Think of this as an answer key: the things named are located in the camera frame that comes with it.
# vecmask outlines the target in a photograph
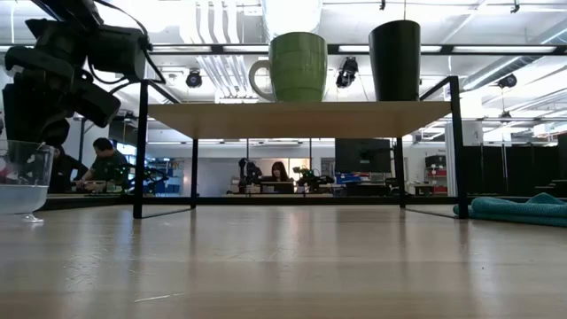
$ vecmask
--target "clear glass cup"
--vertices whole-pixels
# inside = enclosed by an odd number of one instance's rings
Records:
[[[33,212],[47,199],[52,162],[48,145],[0,140],[0,215],[43,222]]]

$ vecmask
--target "person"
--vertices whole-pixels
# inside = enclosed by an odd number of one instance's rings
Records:
[[[71,190],[71,173],[77,170],[77,179],[83,176],[87,167],[80,161],[65,154],[63,146],[53,146],[53,164],[51,165],[50,193],[61,193]]]
[[[128,163],[126,157],[114,149],[112,142],[108,138],[100,137],[92,146],[97,154],[97,159],[95,159],[89,171],[81,178],[81,182],[113,181],[116,184],[123,184],[126,176],[119,174],[116,168]]]
[[[281,161],[277,161],[272,165],[272,175],[262,180],[264,182],[289,182],[290,178],[285,171],[285,165]]]

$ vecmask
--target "green shirt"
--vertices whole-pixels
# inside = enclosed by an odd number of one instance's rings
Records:
[[[124,182],[126,177],[117,169],[120,165],[126,164],[126,158],[121,152],[114,150],[114,154],[107,157],[97,157],[90,169],[93,173],[94,181],[115,181],[116,183]]]

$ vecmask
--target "wooden shelf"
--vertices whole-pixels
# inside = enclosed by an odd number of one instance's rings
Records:
[[[448,102],[150,105],[151,117],[193,138],[402,137],[449,114]]]

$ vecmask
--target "mug handle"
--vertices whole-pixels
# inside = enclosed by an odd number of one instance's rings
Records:
[[[268,60],[256,61],[252,65],[252,67],[250,67],[250,72],[248,73],[248,81],[250,82],[250,85],[252,85],[252,89],[254,90],[254,92],[256,92],[256,94],[267,99],[270,102],[275,102],[276,97],[274,96],[273,93],[270,94],[270,93],[264,92],[263,90],[261,90],[258,87],[258,85],[256,85],[256,82],[255,82],[256,73],[258,72],[258,70],[260,70],[263,67],[265,67],[269,70],[269,61]]]

